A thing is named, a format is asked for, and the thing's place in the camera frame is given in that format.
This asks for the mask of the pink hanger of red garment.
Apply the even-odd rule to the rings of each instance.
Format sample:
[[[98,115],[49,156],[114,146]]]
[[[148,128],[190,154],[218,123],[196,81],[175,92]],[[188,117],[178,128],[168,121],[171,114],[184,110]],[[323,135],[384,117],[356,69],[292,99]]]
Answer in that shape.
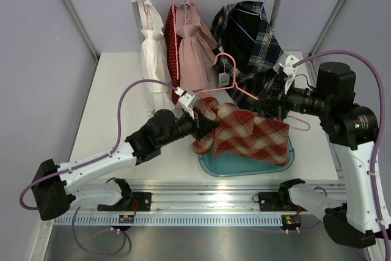
[[[177,29],[176,29],[176,14],[175,14],[175,2],[171,0],[171,12],[172,12],[172,22],[174,30],[174,46],[175,46],[175,65],[176,65],[176,79],[180,80],[180,67],[179,67],[179,57],[178,57],[178,42],[177,42]]]

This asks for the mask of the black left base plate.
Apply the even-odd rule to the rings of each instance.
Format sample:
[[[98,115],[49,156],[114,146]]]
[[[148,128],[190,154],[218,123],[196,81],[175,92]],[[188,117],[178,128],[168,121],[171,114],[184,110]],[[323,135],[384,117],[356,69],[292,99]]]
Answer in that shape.
[[[125,206],[124,211],[134,211],[137,208],[137,212],[150,211],[152,204],[152,193],[136,191],[133,193],[133,198],[129,204]]]

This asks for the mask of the white price tag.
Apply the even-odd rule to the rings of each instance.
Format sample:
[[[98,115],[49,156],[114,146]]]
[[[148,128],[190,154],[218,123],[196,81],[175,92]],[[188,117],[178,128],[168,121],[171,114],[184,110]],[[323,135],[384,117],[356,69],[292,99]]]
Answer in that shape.
[[[230,75],[226,72],[218,74],[218,86],[225,87],[230,84]]]

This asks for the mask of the red plaid skirt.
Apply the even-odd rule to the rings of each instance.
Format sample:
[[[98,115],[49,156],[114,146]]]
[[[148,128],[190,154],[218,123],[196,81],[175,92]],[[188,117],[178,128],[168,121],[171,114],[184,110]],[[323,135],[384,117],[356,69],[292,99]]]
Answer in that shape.
[[[192,143],[194,153],[206,155],[211,152],[215,158],[232,153],[276,166],[288,163],[289,125],[239,109],[232,103],[221,105],[214,97],[201,99],[197,107],[204,117],[219,126]]]

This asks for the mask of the red dotted garment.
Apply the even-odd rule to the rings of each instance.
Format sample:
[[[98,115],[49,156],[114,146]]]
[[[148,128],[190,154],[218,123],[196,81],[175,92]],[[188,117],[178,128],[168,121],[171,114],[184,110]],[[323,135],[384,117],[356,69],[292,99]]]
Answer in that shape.
[[[172,85],[174,87],[180,86],[180,80],[176,79],[176,65],[175,65],[175,46],[174,46],[174,30],[173,30],[173,22],[172,22],[172,12],[171,7],[167,14],[166,25],[164,28],[164,38],[166,41],[167,47],[167,66],[169,69],[170,77],[172,80]],[[177,34],[177,42],[178,42],[178,57],[179,57],[179,47],[182,38]]]

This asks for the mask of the aluminium mounting rail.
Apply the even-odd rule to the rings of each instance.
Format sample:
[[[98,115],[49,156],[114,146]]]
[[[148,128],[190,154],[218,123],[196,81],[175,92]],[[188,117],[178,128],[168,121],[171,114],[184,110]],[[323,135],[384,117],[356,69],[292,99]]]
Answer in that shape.
[[[124,211],[125,206],[131,202],[133,193],[136,191],[150,192],[138,189],[133,190],[125,180],[117,178],[104,185],[89,185],[69,193],[64,190],[62,185],[50,188],[47,192],[36,190],[34,191],[34,197],[42,220],[50,220],[77,207],[90,207],[98,211]],[[187,207],[217,206],[226,209],[227,207],[236,207],[242,202],[254,202],[252,196],[259,192],[278,192],[290,204],[294,204],[289,200],[286,188],[279,188],[275,191],[227,189],[214,191],[172,190],[163,195],[169,198],[169,202],[178,205]],[[159,194],[155,192],[150,193],[152,193],[152,204],[157,203]]]

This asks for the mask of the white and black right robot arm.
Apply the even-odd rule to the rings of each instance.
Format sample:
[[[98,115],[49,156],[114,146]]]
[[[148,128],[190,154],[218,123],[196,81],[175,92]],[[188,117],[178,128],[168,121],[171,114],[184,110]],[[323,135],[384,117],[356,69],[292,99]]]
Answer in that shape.
[[[354,102],[355,82],[356,74],[349,65],[325,62],[313,89],[276,88],[260,95],[253,107],[275,118],[285,119],[289,112],[319,118],[342,167],[346,200],[333,200],[296,178],[279,185],[278,205],[285,210],[303,208],[323,223],[333,242],[363,249],[373,246],[377,238],[390,238],[390,215],[381,204],[383,232],[370,178],[379,126],[372,110]]]

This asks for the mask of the teal plastic basin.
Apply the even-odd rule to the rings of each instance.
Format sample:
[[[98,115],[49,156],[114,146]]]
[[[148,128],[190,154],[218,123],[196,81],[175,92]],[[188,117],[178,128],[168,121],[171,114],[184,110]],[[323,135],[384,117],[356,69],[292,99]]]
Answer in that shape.
[[[214,157],[212,152],[199,155],[201,168],[214,177],[236,177],[245,175],[270,174],[287,170],[294,162],[294,148],[288,139],[288,163],[276,166],[265,161],[255,161],[232,153],[223,153]]]

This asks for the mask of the navy plaid skirt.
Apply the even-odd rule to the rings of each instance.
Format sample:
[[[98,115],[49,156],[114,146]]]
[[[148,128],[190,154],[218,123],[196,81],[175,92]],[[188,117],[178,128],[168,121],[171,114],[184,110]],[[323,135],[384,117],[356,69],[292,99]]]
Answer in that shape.
[[[226,4],[214,17],[211,33],[217,42],[215,53],[228,53],[236,61],[236,82],[246,92],[257,96],[272,75],[277,74],[272,68],[283,51],[273,33],[266,16],[265,8],[260,24],[252,28],[256,32],[255,42],[237,27],[231,20],[235,6],[249,8],[256,1],[243,1]],[[227,56],[218,59],[219,71],[233,77],[233,62]]]

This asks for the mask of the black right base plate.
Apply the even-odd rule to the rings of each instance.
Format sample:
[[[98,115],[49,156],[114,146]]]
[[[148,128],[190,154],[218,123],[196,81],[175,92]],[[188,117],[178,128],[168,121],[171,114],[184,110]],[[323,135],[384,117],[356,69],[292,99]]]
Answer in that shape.
[[[259,192],[252,196],[252,200],[259,205],[260,211],[290,211],[295,213],[306,211],[300,206],[290,204],[278,192]]]

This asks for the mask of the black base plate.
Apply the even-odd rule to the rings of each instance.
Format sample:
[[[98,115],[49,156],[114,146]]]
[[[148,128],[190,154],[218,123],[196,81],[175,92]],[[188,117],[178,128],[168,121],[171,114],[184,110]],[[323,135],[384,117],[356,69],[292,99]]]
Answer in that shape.
[[[137,212],[150,211],[152,204],[152,193],[136,191],[133,193],[133,198],[129,204],[125,206],[124,211],[134,211],[137,208]]]
[[[300,206],[290,204],[278,192],[259,192],[252,196],[252,200],[259,205],[260,211],[290,211],[295,213],[306,211]]]

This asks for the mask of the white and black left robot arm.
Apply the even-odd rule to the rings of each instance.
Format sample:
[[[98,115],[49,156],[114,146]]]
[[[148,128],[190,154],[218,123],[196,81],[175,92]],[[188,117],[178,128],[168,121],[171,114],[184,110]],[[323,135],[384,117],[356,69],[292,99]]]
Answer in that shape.
[[[116,178],[104,185],[92,182],[111,172],[148,162],[161,154],[162,147],[187,136],[199,141],[218,125],[200,111],[194,116],[185,112],[176,118],[172,111],[163,109],[113,151],[79,163],[56,164],[52,159],[42,162],[31,188],[40,219],[49,221],[80,206],[96,206],[99,211],[129,209],[133,192],[125,179]]]

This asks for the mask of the blue hanger of pink dress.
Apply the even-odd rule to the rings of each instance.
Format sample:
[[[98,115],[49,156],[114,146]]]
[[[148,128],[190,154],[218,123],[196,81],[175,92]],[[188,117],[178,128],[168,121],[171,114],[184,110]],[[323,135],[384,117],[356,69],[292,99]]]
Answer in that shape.
[[[196,14],[191,0],[183,0],[183,8],[185,13],[185,25],[195,25]]]

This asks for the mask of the pink ruffled dress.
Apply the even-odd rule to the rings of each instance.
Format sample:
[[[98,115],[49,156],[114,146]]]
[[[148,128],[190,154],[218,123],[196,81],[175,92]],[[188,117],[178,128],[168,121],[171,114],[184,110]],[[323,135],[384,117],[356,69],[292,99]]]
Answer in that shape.
[[[201,20],[194,3],[193,6],[195,25],[185,25],[182,3],[176,11],[176,29],[182,38],[179,47],[180,87],[198,92],[206,89],[211,80],[209,69],[214,65],[217,42],[208,26]]]

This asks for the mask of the white dress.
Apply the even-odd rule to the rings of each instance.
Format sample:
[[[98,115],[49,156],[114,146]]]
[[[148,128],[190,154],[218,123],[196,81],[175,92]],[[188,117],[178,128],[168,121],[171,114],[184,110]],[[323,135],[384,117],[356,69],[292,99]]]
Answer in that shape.
[[[144,41],[141,43],[141,61],[144,79],[154,79],[171,84],[169,69],[167,66],[167,47],[163,34],[164,23],[153,6],[152,2],[145,1],[149,7],[150,30],[146,27],[145,13],[142,4],[140,8],[140,17],[142,22],[141,33]],[[172,89],[157,83],[145,83],[149,92],[149,102],[152,112],[160,109],[173,110],[175,108],[172,99]]]

